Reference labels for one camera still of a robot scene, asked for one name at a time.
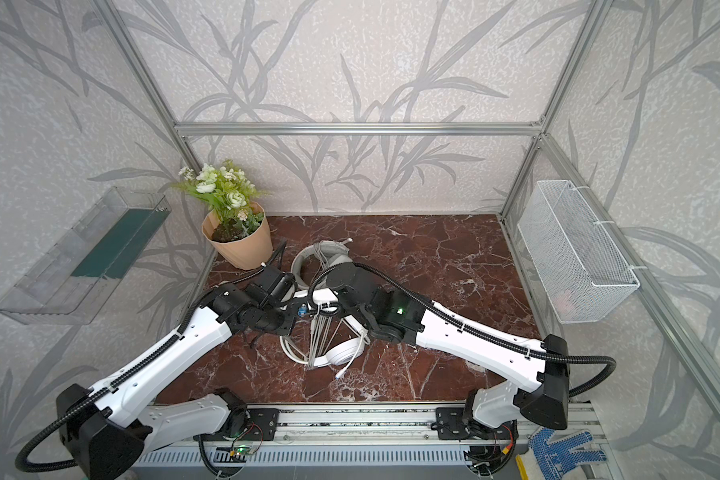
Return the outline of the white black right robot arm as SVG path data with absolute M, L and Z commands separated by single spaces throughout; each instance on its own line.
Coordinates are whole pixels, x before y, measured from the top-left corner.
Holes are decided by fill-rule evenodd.
M 466 420 L 489 428 L 524 418 L 564 430 L 570 399 L 600 385 L 617 366 L 609 356 L 570 354 L 556 335 L 525 338 L 470 320 L 362 263 L 321 272 L 305 300 L 321 314 L 356 320 L 373 339 L 445 352 L 501 376 L 502 383 L 477 390 L 465 403 Z

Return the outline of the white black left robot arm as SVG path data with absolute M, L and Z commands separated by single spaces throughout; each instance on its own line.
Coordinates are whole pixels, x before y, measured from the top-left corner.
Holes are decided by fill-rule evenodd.
M 244 404 L 221 389 L 169 407 L 152 400 L 207 352 L 246 330 L 288 335 L 285 310 L 295 288 L 281 270 L 285 247 L 243 277 L 204 292 L 179 325 L 117 372 L 88 388 L 73 384 L 56 400 L 58 417 L 31 438 L 14 465 L 22 473 L 78 467 L 89 479 L 115 479 L 149 451 L 227 429 Z

